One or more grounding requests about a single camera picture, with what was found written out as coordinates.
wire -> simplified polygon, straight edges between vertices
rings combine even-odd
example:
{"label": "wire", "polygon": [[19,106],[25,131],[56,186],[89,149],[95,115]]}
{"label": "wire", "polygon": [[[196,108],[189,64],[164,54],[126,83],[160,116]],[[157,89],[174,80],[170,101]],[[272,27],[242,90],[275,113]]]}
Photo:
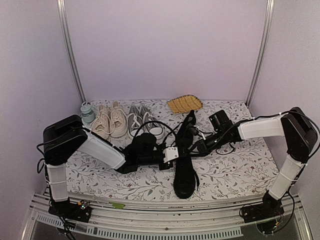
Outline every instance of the wire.
{"label": "wire", "polygon": [[290,198],[292,199],[292,204],[293,204],[291,215],[290,215],[288,221],[286,221],[286,223],[285,223],[282,227],[280,227],[279,229],[276,229],[273,233],[277,233],[277,232],[281,231],[282,229],[284,229],[284,228],[289,224],[290,220],[292,219],[292,217],[293,217],[294,214],[295,214],[295,207],[296,207],[295,205],[296,205],[296,204],[295,204],[295,199],[294,199],[294,197],[290,194],[290,188],[291,188],[291,186],[288,188],[287,193],[288,193],[288,195],[290,196]]}
{"label": "wire", "polygon": [[243,206],[239,209],[239,216],[240,216],[241,218],[244,218],[244,216],[241,215],[241,211],[242,211],[242,209],[244,209],[244,207],[247,206],[247,205],[249,205],[249,206],[251,206],[251,207],[254,207],[255,209],[258,209],[259,211],[262,210],[262,208],[260,208],[260,207],[257,207],[257,206],[255,206],[255,205],[252,205],[252,204],[250,204],[250,203],[246,203],[245,205],[243,205]]}
{"label": "wire", "polygon": [[138,130],[135,132],[135,135],[134,135],[134,137],[133,137],[133,139],[132,139],[132,142],[134,142],[134,140],[136,139],[138,133],[140,132],[140,130],[141,130],[145,125],[147,125],[147,124],[152,124],[152,123],[161,124],[161,125],[165,126],[165,127],[166,127],[167,129],[169,129],[170,132],[174,135],[174,138],[177,139],[177,134],[175,133],[175,131],[174,131],[171,127],[169,127],[167,124],[165,124],[165,123],[162,122],[162,121],[152,120],[152,121],[146,121],[145,123],[143,123],[143,124],[138,128]]}
{"label": "wire", "polygon": [[[53,199],[50,187],[49,187],[49,194],[50,194],[50,199]],[[50,202],[49,202],[49,205],[53,207],[53,210],[55,211],[55,214],[59,217],[60,221],[62,222],[64,231],[65,231],[65,236],[66,236],[69,240],[76,240],[75,236],[72,234],[72,232],[70,231],[70,228],[69,228],[69,227],[74,228],[75,226],[73,226],[70,222],[68,222],[65,217],[62,217],[62,216],[60,216],[60,215],[58,214],[58,212],[57,212],[54,204],[52,204],[51,200],[50,200]]]}
{"label": "wire", "polygon": [[[288,114],[288,113],[291,113],[291,114],[296,114],[296,115],[300,115],[302,116],[303,118],[309,120],[313,125],[314,127],[317,129],[318,133],[318,137],[320,136],[320,128],[318,127],[318,125],[313,121],[311,120],[308,116],[300,113],[300,112],[296,112],[296,111],[284,111],[284,112],[280,112],[278,114],[273,114],[273,115],[261,115],[261,116],[258,116],[256,118],[251,118],[251,119],[245,119],[245,120],[241,120],[241,121],[238,121],[237,123],[233,124],[230,128],[228,128],[224,134],[215,142],[214,145],[212,145],[211,147],[209,147],[207,150],[204,150],[204,151],[192,151],[192,153],[195,153],[195,154],[191,154],[192,157],[199,157],[201,154],[204,154],[204,153],[207,153],[207,152],[210,152],[212,151],[215,146],[224,138],[224,136],[233,128],[235,127],[238,127],[240,124],[243,124],[243,123],[246,123],[246,122],[251,122],[251,121],[254,121],[254,120],[257,120],[257,119],[260,119],[260,118],[274,118],[274,117],[278,117],[278,116],[281,116],[281,115],[285,115],[285,114]],[[316,149],[314,150],[314,152],[308,157],[308,159],[312,158],[316,152],[319,150],[320,148],[320,141],[318,143],[318,146],[316,147]]]}
{"label": "wire", "polygon": [[215,150],[215,153],[218,154],[218,155],[222,155],[222,156],[233,153],[233,152],[236,150],[236,148],[231,145],[231,142],[229,142],[229,145],[230,145],[230,147],[232,148],[232,150],[231,150],[230,152],[228,152],[228,153],[219,153],[219,152],[218,152],[218,149],[216,149],[216,150]]}
{"label": "wire", "polygon": [[[182,122],[179,122],[178,125],[174,127],[173,131],[177,130],[177,128],[180,126],[180,124],[182,124]],[[166,142],[166,140],[167,140],[167,138],[170,136],[170,134],[172,134],[171,131],[164,137],[164,139],[163,139],[163,141],[162,141],[163,144]]]}
{"label": "wire", "polygon": [[206,132],[206,131],[202,131],[200,130],[197,126],[194,126],[200,133],[203,133],[203,134],[209,134],[209,136],[213,135],[214,133],[213,132]]}
{"label": "wire", "polygon": [[83,127],[83,126],[73,127],[73,128],[71,128],[70,130],[66,131],[65,133],[61,134],[60,136],[56,137],[55,139],[52,139],[52,140],[50,140],[50,141],[42,142],[42,143],[38,144],[38,145],[36,146],[36,149],[44,156],[45,153],[40,149],[41,146],[44,146],[44,145],[47,145],[47,144],[51,144],[51,143],[57,141],[58,139],[66,136],[66,135],[68,135],[69,133],[73,132],[73,131],[76,130],[76,129],[88,130],[87,128],[85,128],[85,127]]}
{"label": "wire", "polygon": [[43,157],[43,158],[40,158],[40,160],[38,161],[38,163],[37,163],[37,165],[36,165],[36,172],[37,172],[38,174],[41,173],[42,169],[44,169],[44,167],[45,167],[45,163],[43,163],[42,166],[41,166],[41,168],[39,169],[40,163],[41,163],[42,161],[44,161],[44,160],[45,160],[44,157]]}
{"label": "wire", "polygon": [[199,154],[203,154],[203,153],[207,153],[212,151],[215,146],[224,138],[224,136],[233,128],[238,127],[240,124],[243,124],[245,122],[251,122],[253,121],[254,118],[252,119],[246,119],[246,120],[242,120],[242,121],[238,121],[237,123],[233,124],[230,128],[228,128],[223,134],[222,136],[215,142],[215,144],[213,144],[211,147],[209,147],[207,150],[204,151],[192,151],[192,153],[196,153],[196,154],[191,154],[191,157],[201,157]]}

lavender wall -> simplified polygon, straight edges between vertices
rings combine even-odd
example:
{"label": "lavender wall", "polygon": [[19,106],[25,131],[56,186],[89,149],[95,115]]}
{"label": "lavender wall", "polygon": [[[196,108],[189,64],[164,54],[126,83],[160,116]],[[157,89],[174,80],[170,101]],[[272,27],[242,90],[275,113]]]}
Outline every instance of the lavender wall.
{"label": "lavender wall", "polygon": [[244,100],[258,56],[265,0],[68,0],[89,100]]}
{"label": "lavender wall", "polygon": [[45,186],[36,144],[80,100],[56,1],[1,1],[0,23],[0,239],[17,240],[34,192]]}
{"label": "lavender wall", "polygon": [[[251,110],[274,114],[299,106],[320,126],[319,1],[275,1],[272,26]],[[267,141],[281,166],[287,146],[282,138]],[[314,239],[320,239],[320,153],[297,182]]]}

black strap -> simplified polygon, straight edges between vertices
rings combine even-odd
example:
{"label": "black strap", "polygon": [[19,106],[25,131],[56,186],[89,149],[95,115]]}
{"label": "black strap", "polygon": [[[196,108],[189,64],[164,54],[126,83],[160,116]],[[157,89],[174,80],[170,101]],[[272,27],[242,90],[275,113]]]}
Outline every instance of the black strap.
{"label": "black strap", "polygon": [[194,169],[193,169],[193,172],[194,172],[194,176],[195,176],[195,180],[196,180],[196,190],[198,191],[199,186],[200,186],[200,180],[199,180],[197,172]]}

black shoe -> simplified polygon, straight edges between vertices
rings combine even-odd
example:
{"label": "black shoe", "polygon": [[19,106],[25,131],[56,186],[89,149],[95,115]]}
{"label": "black shoe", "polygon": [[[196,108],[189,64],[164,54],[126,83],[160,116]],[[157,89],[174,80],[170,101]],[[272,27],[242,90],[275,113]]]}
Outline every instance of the black shoe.
{"label": "black shoe", "polygon": [[199,187],[199,178],[192,165],[190,155],[179,149],[179,158],[175,163],[175,175],[173,181],[173,189],[175,194],[180,199],[187,199],[191,197],[197,186]]}
{"label": "black shoe", "polygon": [[175,174],[173,181],[173,189],[180,199],[191,197],[197,185],[199,186],[199,178],[192,165],[188,148],[194,141],[194,125],[196,124],[195,111],[191,111],[184,119],[178,133],[176,146],[178,147],[179,158],[175,163]]}

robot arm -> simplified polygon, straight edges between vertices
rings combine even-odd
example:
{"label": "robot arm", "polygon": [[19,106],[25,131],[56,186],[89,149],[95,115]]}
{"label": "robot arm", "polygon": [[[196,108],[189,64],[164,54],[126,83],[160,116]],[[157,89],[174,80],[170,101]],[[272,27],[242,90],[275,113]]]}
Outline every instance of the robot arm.
{"label": "robot arm", "polygon": [[283,214],[281,198],[297,181],[318,139],[317,132],[304,116],[300,108],[294,107],[285,114],[275,117],[251,119],[236,124],[231,122],[223,110],[209,117],[217,133],[207,139],[199,140],[194,145],[203,155],[209,154],[224,144],[252,138],[282,136],[286,139],[288,150],[284,164],[273,185],[263,196],[263,203],[260,206],[242,208],[245,222],[275,217],[279,213]]}
{"label": "robot arm", "polygon": [[85,131],[77,115],[48,126],[43,131],[43,142],[46,181],[51,197],[49,213],[88,222],[91,216],[89,203],[82,201],[74,204],[69,200],[66,162],[75,151],[80,151],[118,169],[126,162],[125,155],[108,141]]}
{"label": "robot arm", "polygon": [[49,213],[81,222],[90,219],[89,203],[74,204],[68,197],[66,162],[75,151],[88,154],[123,174],[135,172],[141,165],[159,164],[160,170],[173,167],[172,160],[179,155],[177,148],[158,145],[156,141],[155,136],[145,133],[125,149],[119,149],[82,127],[77,115],[48,126],[43,131],[40,146],[44,146],[46,181],[50,186]]}

